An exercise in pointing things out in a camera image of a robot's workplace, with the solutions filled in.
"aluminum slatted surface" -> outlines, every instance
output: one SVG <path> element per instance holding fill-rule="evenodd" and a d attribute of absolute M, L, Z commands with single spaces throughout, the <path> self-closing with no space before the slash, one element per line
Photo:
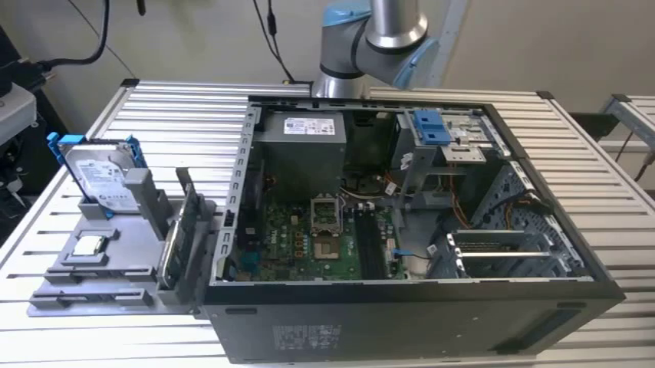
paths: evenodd
<path fill-rule="evenodd" d="M 189 166 L 197 189 L 221 203 L 249 94 L 300 96 L 304 87 L 141 82 L 121 89 L 90 136 L 142 142 L 156 186 L 181 194 L 173 167 Z M 606 163 L 558 106 L 533 93 L 465 90 L 397 92 L 373 98 L 494 105 L 561 205 L 626 292 L 626 301 L 536 357 L 466 362 L 316 363 L 310 366 L 655 366 L 655 221 L 652 203 Z M 28 318 L 41 283 L 77 219 L 78 191 L 60 172 L 0 248 L 0 362 L 50 366 L 228 365 L 213 330 L 190 316 Z"/>
<path fill-rule="evenodd" d="M 632 105 L 648 117 L 650 127 L 655 129 L 655 96 L 628 96 Z"/>

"blue plastic clip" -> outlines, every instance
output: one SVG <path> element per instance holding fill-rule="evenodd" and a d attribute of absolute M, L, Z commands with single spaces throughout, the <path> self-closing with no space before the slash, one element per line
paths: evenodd
<path fill-rule="evenodd" d="M 132 149 L 132 156 L 134 157 L 136 167 L 146 168 L 145 158 L 142 157 L 141 144 L 138 140 L 129 135 L 125 139 L 129 148 Z"/>
<path fill-rule="evenodd" d="M 94 201 L 90 199 L 89 195 L 85 194 L 84 187 L 81 186 L 81 183 L 77 180 L 77 177 L 74 176 L 74 173 L 72 172 L 70 166 L 65 160 L 64 154 L 61 153 L 61 150 L 58 149 L 60 144 L 76 145 L 76 144 L 85 141 L 85 137 L 82 135 L 78 135 L 78 134 L 66 134 L 61 139 L 58 139 L 58 134 L 56 132 L 52 132 L 50 134 L 48 134 L 46 140 L 48 140 L 48 148 L 50 149 L 50 152 L 54 155 L 57 163 L 65 167 L 65 169 L 68 170 L 68 173 L 70 174 L 73 182 L 77 184 L 77 188 L 81 191 L 81 196 L 84 197 L 84 202 L 94 203 Z M 113 211 L 110 209 L 105 208 L 104 209 L 104 215 L 106 216 L 108 219 L 110 219 L 113 217 Z"/>
<path fill-rule="evenodd" d="M 434 110 L 414 110 L 413 125 L 420 133 L 420 142 L 432 146 L 450 144 L 450 134 L 442 125 L 441 114 Z"/>
<path fill-rule="evenodd" d="M 410 251 L 405 251 L 404 249 L 393 249 L 394 255 L 413 255 Z"/>

